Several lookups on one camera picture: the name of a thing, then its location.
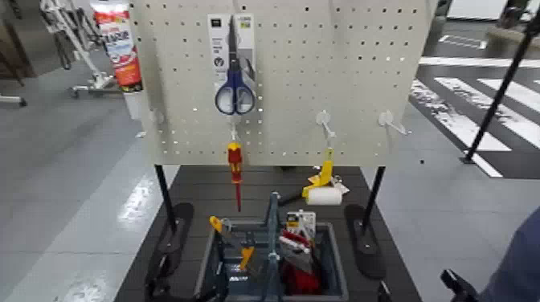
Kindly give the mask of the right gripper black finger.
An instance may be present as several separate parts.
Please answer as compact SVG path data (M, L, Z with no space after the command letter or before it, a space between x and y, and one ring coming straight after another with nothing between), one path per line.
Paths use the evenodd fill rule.
M383 280L381 280L378 283L377 301L378 302L392 302L393 301L391 291Z
M478 302L477 290L452 269L444 269L440 279L444 286L454 294L451 302Z

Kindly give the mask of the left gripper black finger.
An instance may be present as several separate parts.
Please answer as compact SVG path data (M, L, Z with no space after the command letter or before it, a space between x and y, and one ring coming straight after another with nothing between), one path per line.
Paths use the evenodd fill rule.
M229 279L225 264L222 236L212 231L207 241L194 290L195 301L225 301Z
M155 301L168 289L166 273L169 268L169 256L163 254L149 264L145 278L145 301Z

